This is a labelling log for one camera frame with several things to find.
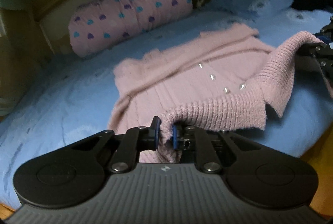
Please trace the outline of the pink knitted cardigan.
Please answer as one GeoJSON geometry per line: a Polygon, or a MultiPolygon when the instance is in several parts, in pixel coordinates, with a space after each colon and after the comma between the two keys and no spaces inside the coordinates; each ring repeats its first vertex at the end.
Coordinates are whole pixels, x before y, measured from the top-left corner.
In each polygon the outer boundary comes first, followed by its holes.
{"type": "Polygon", "coordinates": [[[296,54],[302,45],[317,42],[301,31],[272,47],[257,30],[236,23],[164,51],[154,49],[142,59],[124,59],[113,71],[119,99],[107,126],[120,134],[158,116],[159,148],[144,150],[145,163],[180,160],[179,150],[169,144],[178,121],[213,131],[263,130],[267,107],[283,116],[296,69],[323,74],[317,62],[296,54]]]}

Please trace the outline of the blue dandelion pillow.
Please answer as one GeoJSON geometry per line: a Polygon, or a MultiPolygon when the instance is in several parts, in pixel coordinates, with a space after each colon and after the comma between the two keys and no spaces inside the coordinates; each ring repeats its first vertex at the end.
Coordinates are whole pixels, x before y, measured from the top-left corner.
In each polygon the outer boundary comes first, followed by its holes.
{"type": "Polygon", "coordinates": [[[225,11],[242,18],[271,16],[289,8],[294,0],[211,0],[205,10],[225,11]]]}

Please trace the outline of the blue dandelion bed sheet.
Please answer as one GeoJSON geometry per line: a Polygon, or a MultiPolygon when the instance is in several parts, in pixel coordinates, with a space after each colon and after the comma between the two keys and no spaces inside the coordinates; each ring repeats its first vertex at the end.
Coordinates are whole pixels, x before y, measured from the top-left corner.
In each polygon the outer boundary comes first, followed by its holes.
{"type": "Polygon", "coordinates": [[[235,22],[258,29],[263,42],[278,46],[297,32],[318,32],[329,23],[330,15],[289,7],[271,16],[247,19],[203,9],[88,59],[57,57],[1,122],[1,203],[19,207],[12,180],[22,163],[107,127],[119,97],[113,69],[121,60],[139,59],[152,49],[165,50],[198,37],[201,31],[223,30],[235,22]]]}

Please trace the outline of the pink heart-print rolled quilt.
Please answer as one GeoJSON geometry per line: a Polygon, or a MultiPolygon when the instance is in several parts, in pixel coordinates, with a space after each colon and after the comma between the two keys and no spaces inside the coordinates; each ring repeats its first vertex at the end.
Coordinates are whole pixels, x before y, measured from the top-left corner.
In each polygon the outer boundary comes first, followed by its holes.
{"type": "Polygon", "coordinates": [[[93,0],[72,15],[70,45],[84,58],[182,19],[192,10],[192,0],[93,0]]]}

